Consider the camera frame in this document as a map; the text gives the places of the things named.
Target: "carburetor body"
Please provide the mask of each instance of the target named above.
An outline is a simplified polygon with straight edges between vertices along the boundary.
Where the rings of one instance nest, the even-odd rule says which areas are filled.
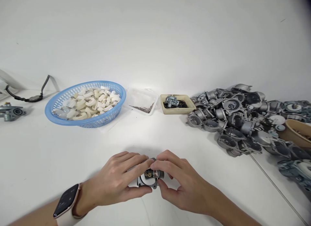
[[[149,186],[153,189],[156,189],[158,186],[158,179],[164,178],[164,172],[161,170],[152,170],[148,169],[146,170],[141,176],[137,178],[137,186]]]

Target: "white wall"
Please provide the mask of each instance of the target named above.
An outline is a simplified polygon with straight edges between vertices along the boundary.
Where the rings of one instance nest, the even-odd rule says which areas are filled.
[[[310,21],[304,0],[0,0],[0,76],[311,100]]]

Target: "blue plastic basket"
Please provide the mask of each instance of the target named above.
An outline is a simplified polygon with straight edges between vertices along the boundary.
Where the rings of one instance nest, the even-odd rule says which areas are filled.
[[[117,94],[120,94],[120,102],[114,106],[111,110],[98,115],[97,117],[80,120],[80,121],[68,121],[59,118],[57,115],[54,115],[52,113],[53,109],[60,108],[63,105],[63,101],[69,99],[71,96],[73,96],[75,93],[78,93],[81,91],[82,87],[85,88],[93,88],[93,87],[109,87],[110,91],[115,91]],[[117,117],[117,115],[121,111],[121,106],[123,105],[126,98],[126,92],[125,89],[118,83],[110,82],[110,81],[91,81],[91,82],[85,82],[81,84],[74,85],[72,87],[69,87],[57,95],[55,95],[45,106],[45,115],[46,117],[53,123],[58,125],[66,125],[66,126],[80,126],[84,128],[96,128],[101,127],[103,125],[108,124],[113,119]]]

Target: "left hand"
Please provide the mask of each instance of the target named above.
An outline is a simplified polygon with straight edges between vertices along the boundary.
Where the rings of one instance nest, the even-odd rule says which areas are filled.
[[[127,151],[112,156],[94,177],[82,184],[82,193],[73,209],[74,214],[83,216],[96,206],[125,202],[151,193],[152,189],[147,186],[128,186],[150,168],[154,160],[147,160],[148,158],[146,155]]]

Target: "hand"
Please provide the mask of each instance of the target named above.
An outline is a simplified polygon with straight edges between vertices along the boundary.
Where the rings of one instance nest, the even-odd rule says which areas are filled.
[[[151,164],[151,169],[165,171],[171,179],[176,178],[181,185],[174,190],[159,179],[158,185],[165,200],[182,210],[194,213],[212,215],[218,211],[219,201],[226,197],[205,181],[186,159],[180,159],[169,150],[159,154],[156,159]]]
[[[74,214],[83,216],[96,206],[125,202],[151,193],[152,189],[147,186],[128,186],[150,168],[154,160],[147,159],[146,155],[127,151],[112,156],[94,177],[83,183],[82,193],[73,209]]]

